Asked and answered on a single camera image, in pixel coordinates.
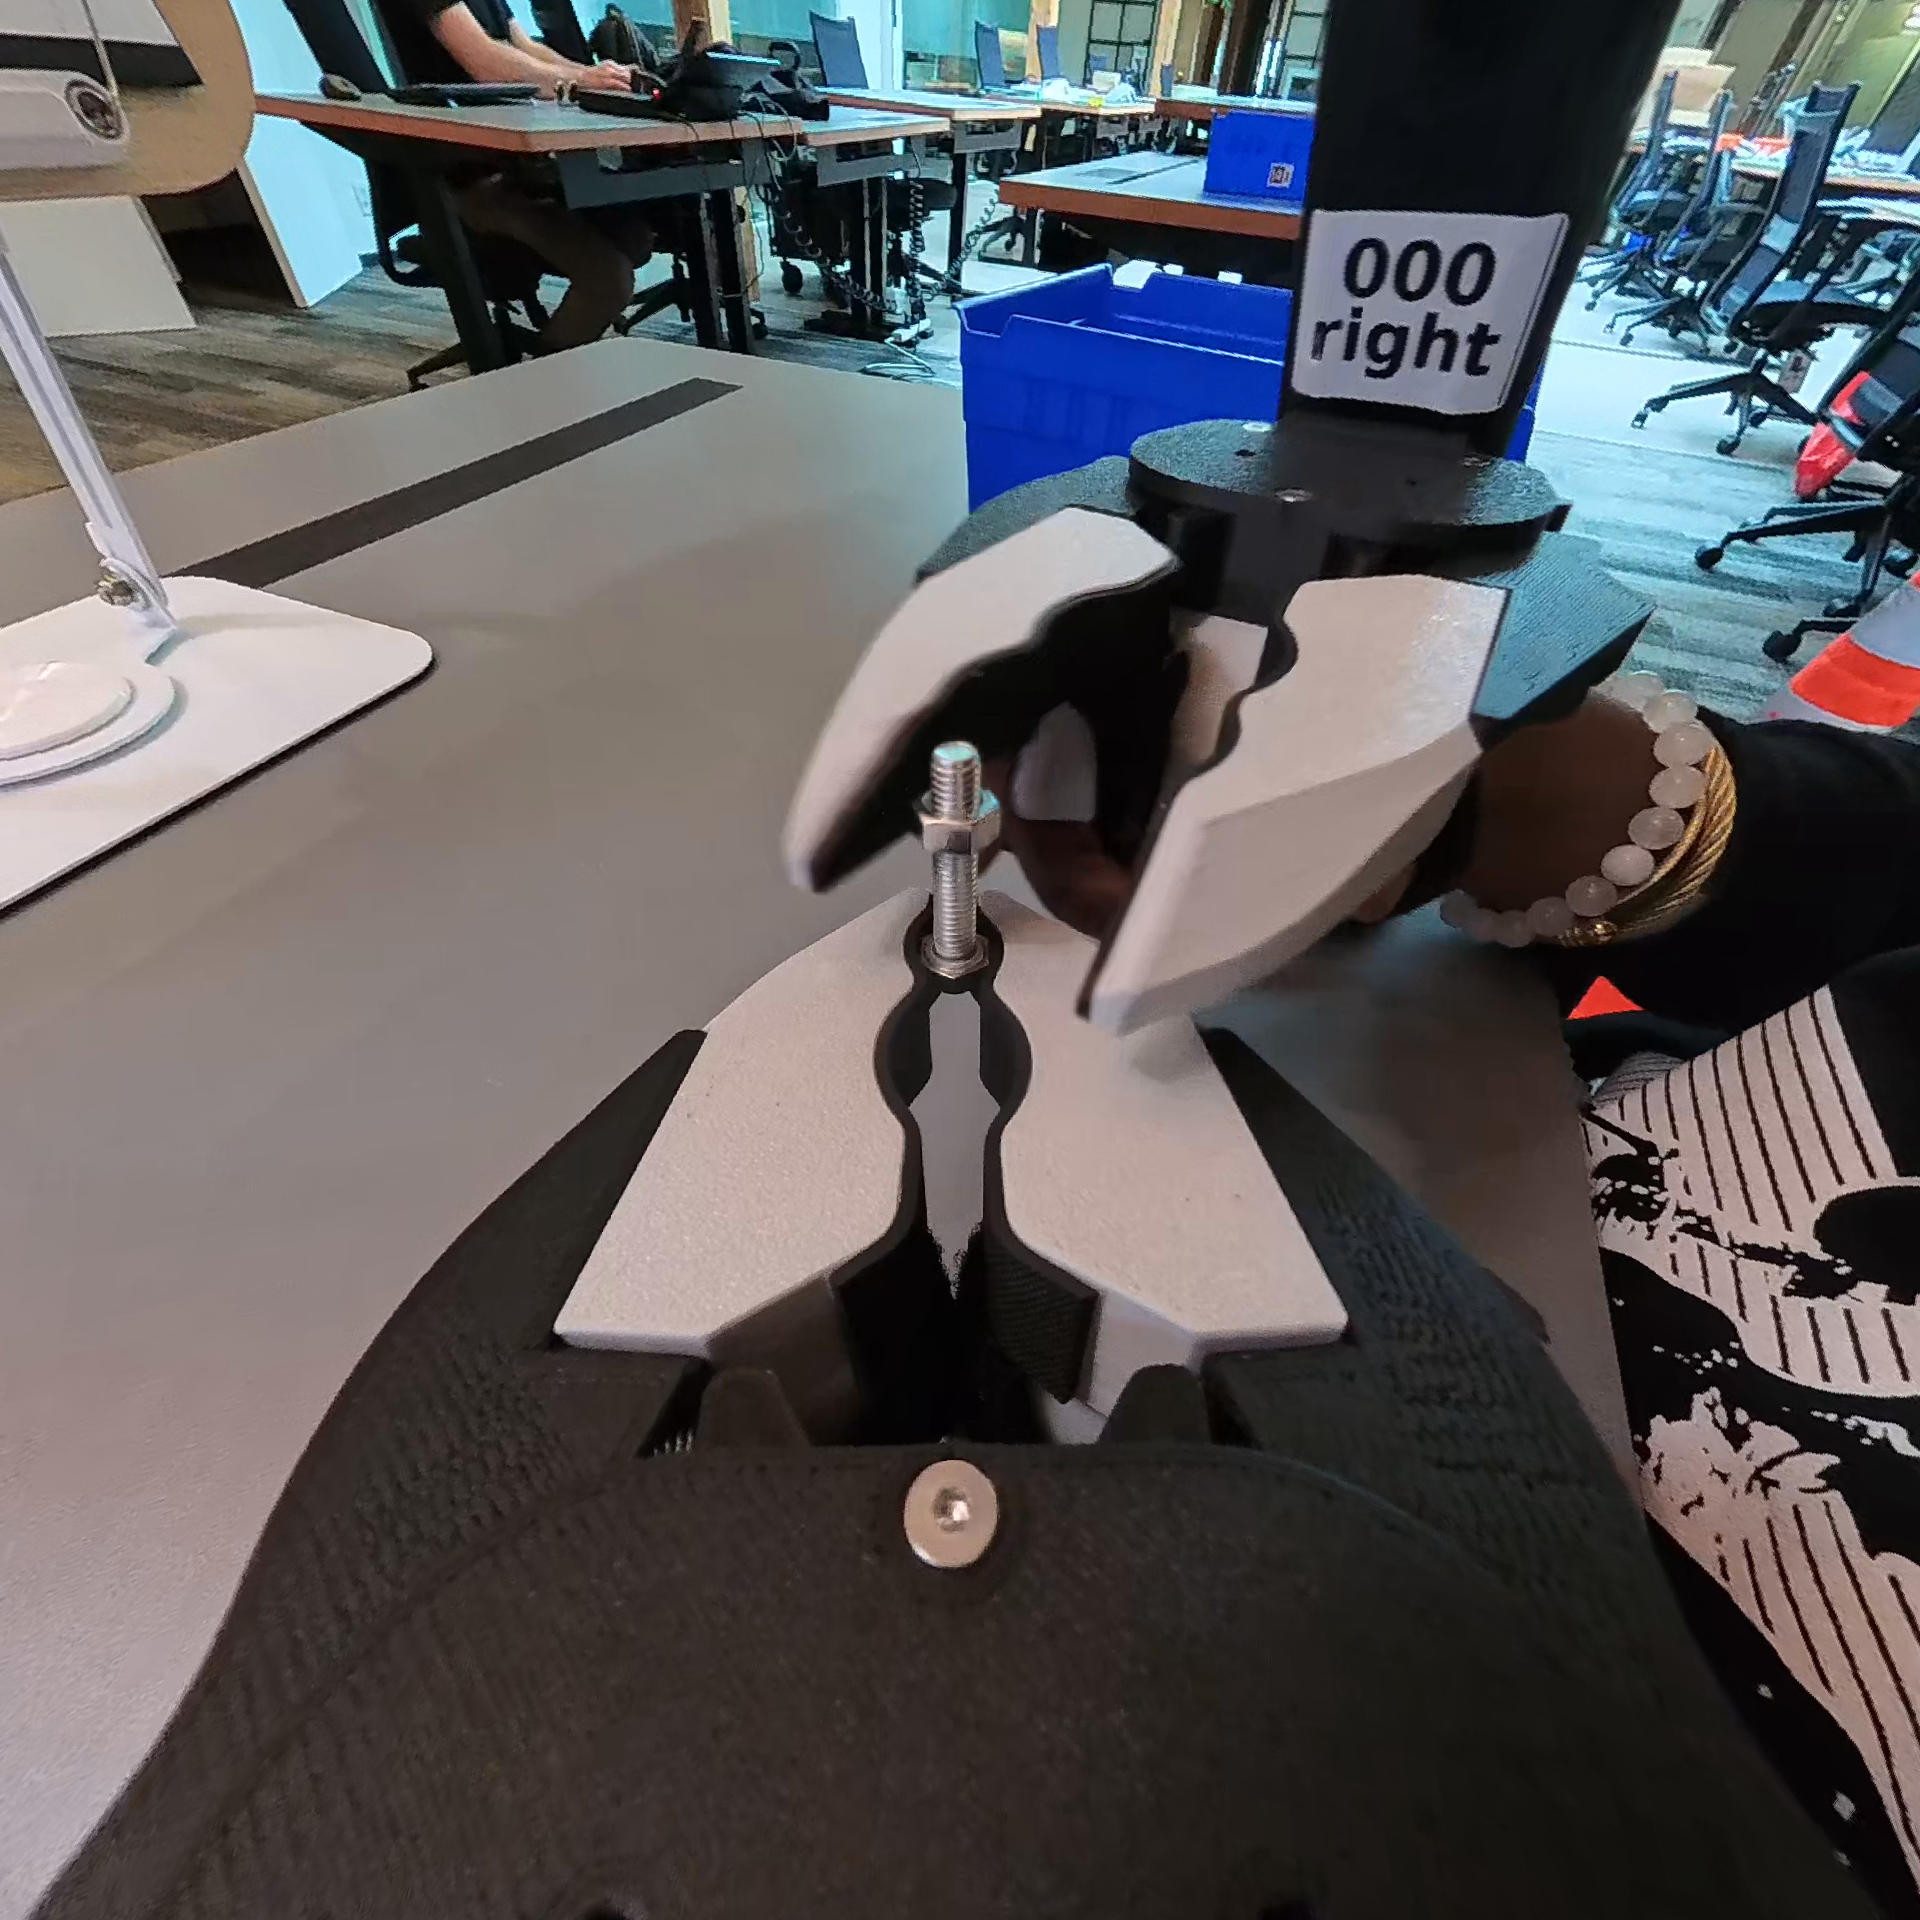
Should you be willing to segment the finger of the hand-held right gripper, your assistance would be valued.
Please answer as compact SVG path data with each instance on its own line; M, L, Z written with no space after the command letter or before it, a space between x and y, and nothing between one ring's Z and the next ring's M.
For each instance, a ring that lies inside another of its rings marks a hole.
M1481 757L1473 710L1505 611L1481 583L1303 584L1295 668L1239 695L1219 757L1171 795L1085 1017L1132 1032L1219 1005L1410 867Z
M832 888L917 831L931 752L1017 757L1072 705L1096 735L1096 820L1140 831L1180 702L1180 561L1132 519L1060 509L927 575L832 708L784 824L788 878Z

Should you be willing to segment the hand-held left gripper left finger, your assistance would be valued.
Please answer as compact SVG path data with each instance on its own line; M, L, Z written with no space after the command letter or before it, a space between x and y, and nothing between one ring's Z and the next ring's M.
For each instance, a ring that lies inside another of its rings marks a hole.
M905 1124L875 1071L914 985L904 892L738 993L671 1096L555 1320L580 1351L764 1367L857 1404L835 1275L897 1224Z

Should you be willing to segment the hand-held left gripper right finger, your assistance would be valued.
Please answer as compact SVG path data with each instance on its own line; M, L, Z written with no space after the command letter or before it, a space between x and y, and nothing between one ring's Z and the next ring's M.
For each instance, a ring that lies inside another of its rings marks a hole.
M1146 1367L1339 1341L1349 1311L1196 1027L1096 1028L1072 1005L1092 941L1008 896L980 911L1007 1351L1096 1420Z

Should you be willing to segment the steel hex bolt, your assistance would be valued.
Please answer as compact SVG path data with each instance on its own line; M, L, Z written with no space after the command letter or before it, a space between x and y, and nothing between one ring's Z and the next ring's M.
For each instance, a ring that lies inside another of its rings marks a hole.
M973 742L952 737L932 747L927 792L941 801L959 801L960 809L971 809L984 788L988 788L984 759ZM967 977L988 965L988 947L979 932L976 879L980 856L928 854L931 920L921 952L927 969L946 981Z

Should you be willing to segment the person's right forearm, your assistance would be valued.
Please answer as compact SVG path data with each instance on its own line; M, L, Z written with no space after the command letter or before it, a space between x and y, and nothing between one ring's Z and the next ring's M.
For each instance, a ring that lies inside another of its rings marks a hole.
M1704 899L1664 929L1549 948L1563 1014L1605 975L1652 1017L1721 1038L1917 941L1917 747L1815 723L1707 710L1735 774L1735 824Z

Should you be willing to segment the person's right hand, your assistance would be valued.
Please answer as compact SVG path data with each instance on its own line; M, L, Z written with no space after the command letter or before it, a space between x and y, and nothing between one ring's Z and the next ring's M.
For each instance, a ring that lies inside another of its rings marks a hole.
M1571 717L1528 727L1480 764L1477 819L1455 884L1480 904L1530 907L1561 896L1625 844L1655 774L1642 713L1592 693ZM1103 936L1129 896L1129 872L1088 822L1026 820L1004 806L1008 854L1058 920Z

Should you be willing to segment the blue plastic bin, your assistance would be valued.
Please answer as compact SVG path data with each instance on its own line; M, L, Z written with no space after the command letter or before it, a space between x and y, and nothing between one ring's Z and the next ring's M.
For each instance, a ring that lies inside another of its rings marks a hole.
M1225 423L1400 457L1508 457L1530 443L1569 219L1319 209L1305 315L1257 284L1112 267L960 303L967 486L976 511L1033 479L1125 457L1172 425Z

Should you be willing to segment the small blue desk bin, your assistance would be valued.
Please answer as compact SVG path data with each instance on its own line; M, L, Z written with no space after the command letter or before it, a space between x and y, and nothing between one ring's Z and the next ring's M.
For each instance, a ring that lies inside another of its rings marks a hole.
M1303 205L1313 132L1313 108L1216 108L1207 134L1205 191L1225 200Z

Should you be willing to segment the group of office chairs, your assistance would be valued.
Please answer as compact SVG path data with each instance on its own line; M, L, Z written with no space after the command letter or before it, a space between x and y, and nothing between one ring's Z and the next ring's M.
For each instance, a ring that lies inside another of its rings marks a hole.
M1733 421L1717 440L1723 459L1771 421L1817 436L1823 414L1802 401L1813 350L1844 329L1877 332L1890 312L1844 275L1872 237L1896 227L1899 207L1828 193L1855 100L1856 86L1813 86L1768 199L1717 203L1697 249L1672 272L1668 295L1636 312L1684 321L1728 353L1728 367L1650 395L1633 415L1634 429L1676 405L1723 400Z

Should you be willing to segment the orange white striped object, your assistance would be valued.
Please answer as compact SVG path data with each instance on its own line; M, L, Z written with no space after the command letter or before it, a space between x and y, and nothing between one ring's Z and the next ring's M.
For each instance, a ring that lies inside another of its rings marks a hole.
M1771 723L1892 733L1917 713L1917 584L1880 599L1768 704Z

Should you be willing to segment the person's printed black shirt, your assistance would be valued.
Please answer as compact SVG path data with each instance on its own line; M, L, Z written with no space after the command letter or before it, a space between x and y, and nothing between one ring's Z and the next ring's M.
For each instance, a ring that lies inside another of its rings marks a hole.
M1917 1868L1917 985L1643 1046L1581 1140L1640 1496L1697 1644L1883 1915Z

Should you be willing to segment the white display stand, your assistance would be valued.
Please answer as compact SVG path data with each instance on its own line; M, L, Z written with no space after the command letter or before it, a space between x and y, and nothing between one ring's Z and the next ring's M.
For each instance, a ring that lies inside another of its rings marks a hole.
M3 261L5 356L80 503L98 577L3 631L3 907L415 685L425 638L202 575L165 577Z

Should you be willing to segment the wooden desk with black legs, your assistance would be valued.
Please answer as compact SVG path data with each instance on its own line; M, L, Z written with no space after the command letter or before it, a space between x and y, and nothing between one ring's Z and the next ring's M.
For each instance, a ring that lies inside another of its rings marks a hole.
M468 232L448 191L448 172L485 156L548 161L560 196L571 207L639 200L687 200L692 212L690 312L705 348L754 352L752 303L746 289L737 191L780 187L783 172L812 160L820 187L860 185L863 240L857 277L880 286L884 265L882 200L875 187L889 175L931 175L928 148L949 150L953 180L964 180L970 150L988 150L984 134L962 124L1004 125L1031 119L1026 108L964 102L928 96L921 111L842 102L825 120L786 115L748 115L721 120L643 119L591 111L548 100L420 105L367 96L332 100L298 92L259 92L257 111L300 124L361 157L391 166L408 191L424 240L427 272L443 289L471 373L491 373L516 358L501 336L496 301L485 295Z

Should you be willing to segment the black office chair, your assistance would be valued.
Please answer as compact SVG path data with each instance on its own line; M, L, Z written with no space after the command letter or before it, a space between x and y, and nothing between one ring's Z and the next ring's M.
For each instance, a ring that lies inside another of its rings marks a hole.
M345 1L289 1L306 49L321 64L324 102L359 108L389 100L393 86ZM509 367L539 348L546 310L544 265L509 235L474 230L450 190L450 150L373 128L306 119L308 131L357 156L369 172L375 257L397 286L442 289L458 341L408 369L419 390L432 375Z

